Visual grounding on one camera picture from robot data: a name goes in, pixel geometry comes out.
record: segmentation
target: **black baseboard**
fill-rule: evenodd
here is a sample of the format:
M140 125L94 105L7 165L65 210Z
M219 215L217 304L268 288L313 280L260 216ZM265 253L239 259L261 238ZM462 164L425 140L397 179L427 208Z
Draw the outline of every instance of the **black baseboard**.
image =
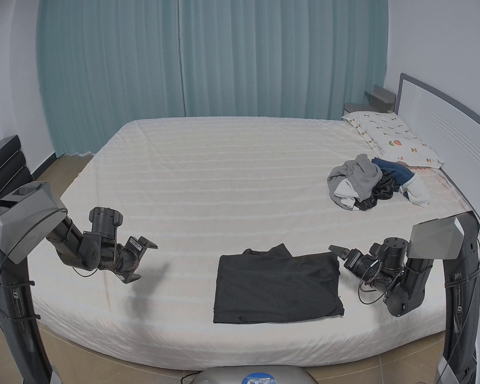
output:
M55 155L55 153L52 153L51 156L45 160L33 173L32 173L32 176L33 176L33 180L37 180L43 172L45 172L47 170L48 167L50 167L54 162L55 160L57 160L57 156Z

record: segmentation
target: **pillow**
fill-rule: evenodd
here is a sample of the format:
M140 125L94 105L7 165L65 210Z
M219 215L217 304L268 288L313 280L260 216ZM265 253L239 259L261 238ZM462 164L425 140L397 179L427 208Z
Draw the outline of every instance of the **pillow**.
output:
M410 167L440 168L443 161L393 112L351 112L343 116L365 138L377 156Z

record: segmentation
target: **round blue logo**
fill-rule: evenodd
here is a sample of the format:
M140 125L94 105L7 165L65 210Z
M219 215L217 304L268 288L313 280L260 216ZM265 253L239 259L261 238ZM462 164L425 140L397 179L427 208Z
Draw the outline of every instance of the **round blue logo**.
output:
M276 380L267 373L256 372L245 377L241 384L276 384Z

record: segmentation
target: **headboard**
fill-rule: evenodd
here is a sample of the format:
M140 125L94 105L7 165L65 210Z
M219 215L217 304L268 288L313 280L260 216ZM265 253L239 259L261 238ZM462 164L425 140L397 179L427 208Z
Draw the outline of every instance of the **headboard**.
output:
M402 73L395 113L444 164L441 168L480 213L480 116L445 93Z
M18 136L0 141L0 198L33 181Z

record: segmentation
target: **bed sheet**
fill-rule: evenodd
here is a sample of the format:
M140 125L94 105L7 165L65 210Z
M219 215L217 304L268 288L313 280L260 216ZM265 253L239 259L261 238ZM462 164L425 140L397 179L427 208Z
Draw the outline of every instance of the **bed sheet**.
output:
M444 329L442 264L423 304L401 318L379 301L365 306L358 280L340 265L343 317L292 324L213 324L218 259L285 243L295 255L330 244L367 252L374 242L409 239L411 227L468 209L441 173L417 172L432 201L401 194L366 212L336 206L331 169L359 153L364 139L343 121L280 118L174 118L126 124L62 197L80 230L88 212L123 213L118 239L158 244L139 281L112 273L79 277L44 240L29 257L36 311L58 334L96 351L171 369L248 364L318 366L359 360ZM370 300L377 294L366 294Z

